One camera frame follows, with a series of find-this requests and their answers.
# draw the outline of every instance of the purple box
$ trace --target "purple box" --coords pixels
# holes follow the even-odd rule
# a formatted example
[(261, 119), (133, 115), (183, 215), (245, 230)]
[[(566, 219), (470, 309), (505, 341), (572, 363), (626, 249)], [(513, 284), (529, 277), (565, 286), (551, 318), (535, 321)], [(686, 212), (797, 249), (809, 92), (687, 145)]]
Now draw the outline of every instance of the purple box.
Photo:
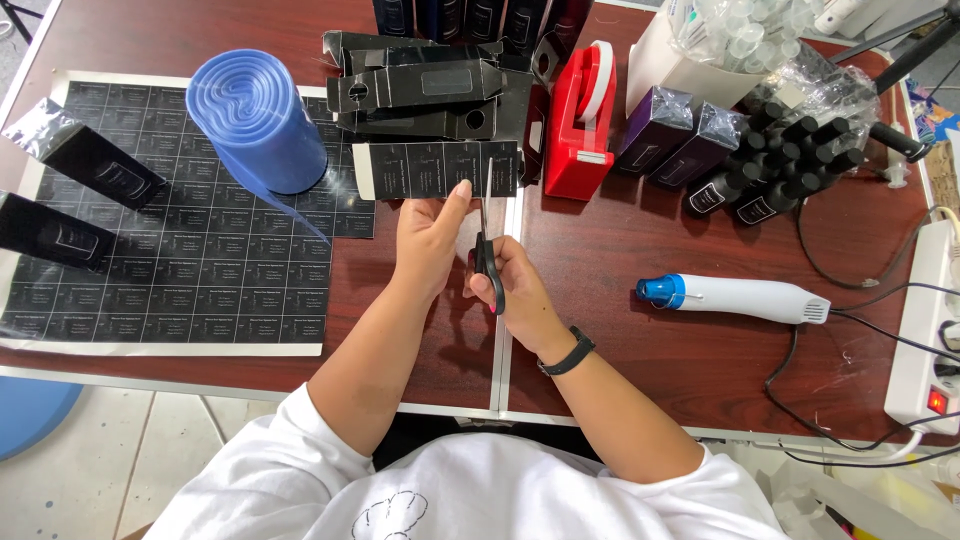
[(743, 114), (705, 101), (693, 112), (693, 134), (644, 182), (679, 191), (736, 150), (743, 124)]
[(670, 151), (693, 129), (693, 96), (663, 86), (653, 86), (630, 117), (616, 153), (612, 172), (640, 178), (655, 170)]

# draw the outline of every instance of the scissors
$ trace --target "scissors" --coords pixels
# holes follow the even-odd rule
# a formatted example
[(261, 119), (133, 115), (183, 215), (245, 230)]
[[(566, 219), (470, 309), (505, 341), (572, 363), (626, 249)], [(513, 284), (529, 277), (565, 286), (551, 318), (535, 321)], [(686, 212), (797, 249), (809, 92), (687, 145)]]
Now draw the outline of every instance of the scissors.
[(487, 195), (480, 203), (480, 232), (477, 233), (477, 244), (473, 250), (473, 272), (490, 278), (490, 282), (493, 284), (493, 293), (496, 295), (496, 303), (490, 306), (490, 311), (494, 315), (502, 315), (503, 310), (507, 308), (507, 297), (503, 292), (503, 282), (500, 280), (500, 275), (496, 273), (493, 241), (487, 239), (487, 206), (490, 203), (492, 185), (493, 158), (490, 159), (490, 167), (487, 170)]

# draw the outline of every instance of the white shirt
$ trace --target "white shirt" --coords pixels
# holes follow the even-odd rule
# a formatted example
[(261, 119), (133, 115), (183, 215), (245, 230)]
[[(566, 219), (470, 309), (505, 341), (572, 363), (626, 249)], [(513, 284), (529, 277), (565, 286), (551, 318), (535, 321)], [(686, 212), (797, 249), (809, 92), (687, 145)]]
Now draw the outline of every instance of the white shirt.
[(247, 424), (170, 502), (147, 540), (789, 540), (742, 467), (652, 484), (493, 433), (450, 435), (375, 473), (301, 386)]

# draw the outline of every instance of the power strip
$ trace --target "power strip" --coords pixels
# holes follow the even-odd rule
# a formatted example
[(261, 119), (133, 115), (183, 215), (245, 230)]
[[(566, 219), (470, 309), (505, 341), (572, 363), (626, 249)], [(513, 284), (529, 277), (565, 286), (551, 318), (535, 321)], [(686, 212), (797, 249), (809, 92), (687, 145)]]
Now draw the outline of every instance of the power strip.
[[(948, 220), (923, 227), (917, 237), (917, 251), (913, 257), (910, 281), (940, 285), (944, 288), (960, 285), (953, 283), (950, 277), (949, 254), (952, 245), (953, 227)], [(944, 321), (952, 319), (953, 316), (947, 308), (947, 293), (924, 287), (909, 287), (903, 306), (903, 319), (900, 321), (900, 336), (944, 351), (938, 332)], [(897, 343), (890, 382), (887, 385), (887, 397), (883, 404), (883, 410), (894, 420), (907, 424), (941, 414), (931, 408), (931, 392), (939, 393), (942, 400), (947, 401), (947, 413), (956, 412), (960, 408), (960, 381), (937, 379), (933, 365), (938, 357), (911, 345)], [(929, 432), (954, 435), (960, 428), (960, 417), (945, 418), (922, 426)]]

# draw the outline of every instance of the hand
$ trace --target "hand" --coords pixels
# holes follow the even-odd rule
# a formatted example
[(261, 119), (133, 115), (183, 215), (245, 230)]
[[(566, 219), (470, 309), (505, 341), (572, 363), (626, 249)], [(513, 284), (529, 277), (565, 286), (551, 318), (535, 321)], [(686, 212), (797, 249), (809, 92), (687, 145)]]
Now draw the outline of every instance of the hand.
[(456, 254), (457, 234), (470, 204), (467, 180), (453, 188), (446, 202), (407, 199), (396, 225), (396, 268), (391, 283), (427, 304), (444, 290)]
[[(500, 236), (493, 240), (493, 253), (507, 300), (503, 312), (507, 330), (543, 363), (564, 359), (577, 340), (553, 310), (543, 280), (523, 246), (510, 236)], [(473, 273), (472, 258), (467, 262), (464, 282), (464, 297), (471, 296), (479, 297), (488, 305), (496, 302), (490, 278)]]

